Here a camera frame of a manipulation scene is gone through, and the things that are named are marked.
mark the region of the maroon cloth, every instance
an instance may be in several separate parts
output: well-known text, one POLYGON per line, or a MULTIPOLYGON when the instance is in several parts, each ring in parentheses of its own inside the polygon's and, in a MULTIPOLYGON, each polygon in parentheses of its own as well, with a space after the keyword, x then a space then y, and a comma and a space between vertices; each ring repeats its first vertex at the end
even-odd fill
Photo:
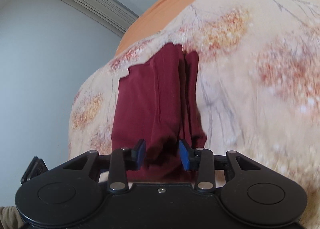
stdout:
POLYGON ((141 138, 147 144, 144 164, 127 172, 129 181, 190 181, 178 143, 195 148, 206 141, 196 106, 198 60, 195 51, 184 55, 180 44, 168 43, 120 79, 112 149, 133 148, 141 138))

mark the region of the folded clothing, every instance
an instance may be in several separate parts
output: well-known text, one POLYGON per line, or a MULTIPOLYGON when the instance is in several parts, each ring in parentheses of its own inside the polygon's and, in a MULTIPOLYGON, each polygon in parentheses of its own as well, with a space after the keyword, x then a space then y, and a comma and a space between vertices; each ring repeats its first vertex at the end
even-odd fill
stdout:
POLYGON ((146 63, 131 66, 119 81, 119 95, 111 134, 112 149, 133 148, 145 139, 147 152, 129 181, 190 181, 182 168, 179 139, 204 147, 196 106, 198 54, 184 55, 182 45, 164 45, 146 63))

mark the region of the triangular cutout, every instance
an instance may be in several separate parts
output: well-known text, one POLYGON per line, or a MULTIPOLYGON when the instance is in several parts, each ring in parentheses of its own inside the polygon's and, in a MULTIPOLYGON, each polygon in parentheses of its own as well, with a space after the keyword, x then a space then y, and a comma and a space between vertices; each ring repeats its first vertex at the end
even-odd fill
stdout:
POLYGON ((236 160, 242 170, 260 170, 261 168, 247 161, 242 157, 236 157, 236 160))
POLYGON ((64 169, 82 170, 88 161, 88 156, 83 156, 63 167, 64 169))

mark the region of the bedspread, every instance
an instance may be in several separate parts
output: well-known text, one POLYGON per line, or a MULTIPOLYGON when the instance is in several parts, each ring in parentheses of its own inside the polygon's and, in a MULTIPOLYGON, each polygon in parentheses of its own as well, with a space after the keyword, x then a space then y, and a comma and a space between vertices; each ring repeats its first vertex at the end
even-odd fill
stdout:
POLYGON ((196 0, 163 30, 97 70, 77 93, 69 158, 111 152, 119 79, 165 43, 199 54, 205 147, 233 149, 299 183, 320 228, 320 0, 196 0))

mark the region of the dark red fabric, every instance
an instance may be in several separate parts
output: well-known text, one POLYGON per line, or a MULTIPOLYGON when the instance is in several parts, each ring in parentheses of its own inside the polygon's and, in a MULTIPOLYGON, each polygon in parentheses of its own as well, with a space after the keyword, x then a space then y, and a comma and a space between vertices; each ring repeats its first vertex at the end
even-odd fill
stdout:
POLYGON ((119 81, 111 134, 112 149, 147 143, 144 164, 129 181, 190 181, 178 154, 179 139, 204 147, 206 136, 196 106, 198 54, 168 43, 150 60, 131 66, 119 81))

